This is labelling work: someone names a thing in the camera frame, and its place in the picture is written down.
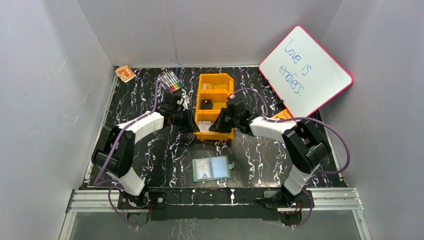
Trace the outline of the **mint green card holder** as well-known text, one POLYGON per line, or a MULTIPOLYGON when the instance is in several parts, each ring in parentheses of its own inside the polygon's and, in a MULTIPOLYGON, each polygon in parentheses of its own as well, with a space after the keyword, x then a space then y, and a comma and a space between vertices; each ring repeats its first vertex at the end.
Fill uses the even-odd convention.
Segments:
POLYGON ((235 163, 229 163, 227 156, 215 156, 207 158, 196 158, 192 160, 193 167, 193 181, 198 182, 207 182, 214 180, 225 180, 230 178, 230 170, 235 167, 235 163), (196 179, 196 167, 195 160, 210 160, 211 175, 210 179, 197 180, 196 179))

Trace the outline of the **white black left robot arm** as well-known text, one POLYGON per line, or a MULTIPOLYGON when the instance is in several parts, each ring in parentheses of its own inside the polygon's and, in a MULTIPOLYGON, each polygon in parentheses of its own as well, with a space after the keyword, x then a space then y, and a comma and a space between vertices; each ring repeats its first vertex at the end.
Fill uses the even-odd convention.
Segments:
POLYGON ((199 131, 189 98, 166 93, 162 102, 153 110, 112 128, 103 127, 91 156, 91 163, 107 173, 113 182, 122 186, 130 195, 130 202, 137 208, 149 203, 149 194, 143 191, 144 181, 136 174, 133 165, 135 144, 149 134, 168 126, 178 126, 181 133, 199 131))

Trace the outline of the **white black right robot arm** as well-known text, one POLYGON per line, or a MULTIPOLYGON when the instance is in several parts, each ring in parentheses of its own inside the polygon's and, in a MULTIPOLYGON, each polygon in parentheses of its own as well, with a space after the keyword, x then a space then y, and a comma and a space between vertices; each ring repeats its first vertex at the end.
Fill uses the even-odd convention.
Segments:
POLYGON ((284 143, 293 164, 280 193, 282 202, 288 207, 295 207, 301 201, 307 182, 331 154, 328 141, 312 120, 281 121, 252 114, 234 95, 227 99, 226 106, 209 127, 217 133, 229 133, 232 129, 284 143))

